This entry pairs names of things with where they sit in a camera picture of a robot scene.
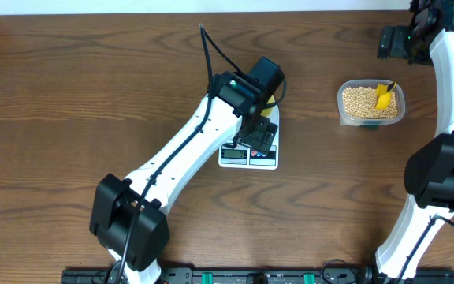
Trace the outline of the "yellow-green bowl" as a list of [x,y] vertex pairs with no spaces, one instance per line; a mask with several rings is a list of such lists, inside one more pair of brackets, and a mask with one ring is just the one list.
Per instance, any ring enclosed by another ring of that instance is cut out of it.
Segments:
[[264,116],[264,117],[269,117],[271,112],[272,112],[272,109],[274,108],[275,103],[276,103],[276,99],[272,95],[269,98],[267,104],[265,105],[263,111],[261,112],[261,115]]

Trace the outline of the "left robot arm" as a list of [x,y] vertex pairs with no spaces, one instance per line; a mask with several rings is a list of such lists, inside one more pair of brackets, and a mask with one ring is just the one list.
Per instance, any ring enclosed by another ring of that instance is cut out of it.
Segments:
[[155,156],[120,179],[97,185],[89,225],[115,258],[108,283],[155,283],[169,241],[166,216],[186,184],[213,155],[226,168],[275,170],[279,163],[281,67],[261,57],[248,73],[226,71],[184,127]]

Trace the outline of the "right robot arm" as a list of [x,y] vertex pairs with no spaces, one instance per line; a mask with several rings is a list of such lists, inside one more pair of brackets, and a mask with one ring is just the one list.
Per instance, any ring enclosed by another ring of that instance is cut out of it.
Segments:
[[413,1],[407,26],[386,26],[379,58],[431,65],[437,84],[434,138],[413,154],[404,170],[404,208],[374,253],[363,283],[413,283],[417,266],[444,224],[454,216],[454,1]]

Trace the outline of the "yellow measuring scoop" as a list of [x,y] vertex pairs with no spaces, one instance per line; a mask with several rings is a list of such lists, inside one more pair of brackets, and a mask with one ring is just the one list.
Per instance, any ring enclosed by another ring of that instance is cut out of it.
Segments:
[[375,110],[385,110],[389,106],[392,100],[392,92],[395,87],[395,81],[389,84],[379,84],[376,87],[376,95],[378,97],[378,101],[376,103],[376,106],[374,107]]

